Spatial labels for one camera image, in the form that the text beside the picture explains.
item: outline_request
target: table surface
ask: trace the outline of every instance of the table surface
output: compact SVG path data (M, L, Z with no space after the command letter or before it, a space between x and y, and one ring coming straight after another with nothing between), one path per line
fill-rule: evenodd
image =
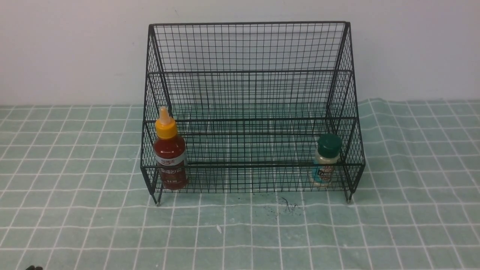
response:
M2 269L478 269L480 100L359 103L342 192L167 193L139 169L142 106L0 107Z

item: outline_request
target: plastic bottle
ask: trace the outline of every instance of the plastic bottle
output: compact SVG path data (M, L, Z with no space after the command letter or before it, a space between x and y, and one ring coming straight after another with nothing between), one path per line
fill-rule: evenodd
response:
M340 149L342 148L342 139L335 134L324 134L318 139L318 148L315 151L310 181L317 187L328 187L332 180L332 174L335 164L340 159Z
M158 139L153 147L160 168L160 179L167 189L181 189L188 184L183 166L187 165L185 140L178 135L177 124L165 106L160 108L160 117L155 122Z

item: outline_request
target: wire rack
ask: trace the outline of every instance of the wire rack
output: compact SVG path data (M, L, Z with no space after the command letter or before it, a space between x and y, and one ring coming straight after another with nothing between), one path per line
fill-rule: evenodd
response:
M365 167L348 22L149 26L141 171L165 191L152 144L167 106L187 144L189 184L177 192L340 190ZM314 187L316 141L342 138L327 187Z

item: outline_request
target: wire mesh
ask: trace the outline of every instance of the wire mesh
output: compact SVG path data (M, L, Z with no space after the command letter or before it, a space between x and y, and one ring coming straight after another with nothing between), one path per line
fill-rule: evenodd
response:
M141 170L158 200L160 106L187 144L179 192L319 190L309 174L325 133L343 147L321 190L351 198L365 167L346 22L150 25Z

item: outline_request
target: yellow bottle cap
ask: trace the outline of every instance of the yellow bottle cap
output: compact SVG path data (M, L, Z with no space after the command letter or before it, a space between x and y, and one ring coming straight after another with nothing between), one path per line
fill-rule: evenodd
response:
M177 124L165 106L160 107L160 117L155 121L155 129L160 139L170 139L177 135Z

